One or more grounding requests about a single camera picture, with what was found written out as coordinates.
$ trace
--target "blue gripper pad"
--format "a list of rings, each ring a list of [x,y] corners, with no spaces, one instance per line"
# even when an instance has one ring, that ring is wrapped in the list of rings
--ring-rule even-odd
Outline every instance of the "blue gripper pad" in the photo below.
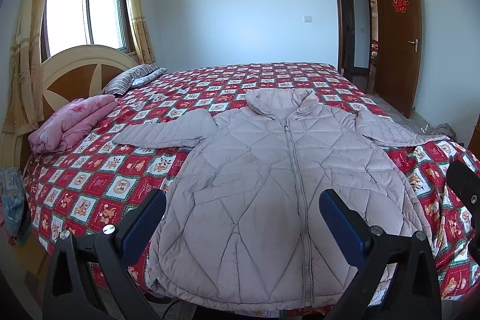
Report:
[[[353,217],[352,214],[357,214],[368,228],[367,224],[357,212],[345,205],[334,190],[325,190],[321,193],[319,208],[347,263],[358,269],[362,267],[367,258],[368,243],[362,239],[350,218]]]
[[[137,209],[129,211],[118,225],[119,257],[125,267],[140,259],[167,206],[165,193],[152,189]]]

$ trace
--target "quilted jacket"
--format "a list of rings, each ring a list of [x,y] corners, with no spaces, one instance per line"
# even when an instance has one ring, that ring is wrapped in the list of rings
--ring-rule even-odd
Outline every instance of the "quilted jacket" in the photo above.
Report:
[[[405,176],[379,145],[419,136],[367,110],[319,103],[313,90],[254,90],[248,107],[205,109],[127,127],[114,142],[195,147],[167,193],[150,245],[153,288],[218,310],[335,304],[356,269],[318,209],[333,188],[369,225],[412,235],[431,229]],[[393,276],[388,267],[379,289]]]

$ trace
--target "jacket collar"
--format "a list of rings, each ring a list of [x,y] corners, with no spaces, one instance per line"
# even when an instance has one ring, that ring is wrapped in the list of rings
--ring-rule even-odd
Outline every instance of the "jacket collar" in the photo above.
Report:
[[[305,115],[319,104],[311,88],[259,88],[248,91],[247,103],[254,112],[287,118],[291,114]]]

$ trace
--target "bed sheet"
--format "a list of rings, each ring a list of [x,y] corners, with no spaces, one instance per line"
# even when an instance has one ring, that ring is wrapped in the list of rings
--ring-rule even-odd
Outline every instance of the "bed sheet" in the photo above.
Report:
[[[119,98],[117,109],[71,150],[32,156],[24,181],[33,232],[42,246],[52,253],[63,229],[75,235],[98,232],[106,224],[118,223],[152,188],[168,191],[190,150],[113,144],[111,139],[125,126],[167,122],[197,108],[206,108],[212,115],[241,108],[246,106],[246,91],[255,88],[313,88],[325,104],[349,112],[363,108],[387,117],[328,64],[229,65],[163,75]],[[461,297],[477,281],[480,269],[466,249],[473,235],[471,216],[446,186],[445,173],[450,162],[463,160],[479,175],[480,163],[469,151],[447,141],[385,150],[409,179],[431,224],[442,297]],[[149,285],[147,257],[148,248],[129,267],[142,290]],[[105,285],[99,267],[93,266],[93,274],[99,285]]]

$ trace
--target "jacket zipper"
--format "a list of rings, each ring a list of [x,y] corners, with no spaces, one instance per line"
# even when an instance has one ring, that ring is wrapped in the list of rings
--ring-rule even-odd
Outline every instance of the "jacket zipper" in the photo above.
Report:
[[[312,296],[312,283],[311,283],[311,249],[308,236],[308,219],[307,219],[307,200],[305,198],[305,192],[303,191],[302,178],[298,167],[297,156],[295,154],[295,148],[293,145],[293,138],[288,125],[284,126],[286,143],[289,146],[290,162],[292,164],[293,176],[295,178],[295,190],[298,198],[298,209],[301,219],[301,241],[303,247],[303,280],[304,280],[304,304],[305,307],[311,306]]]

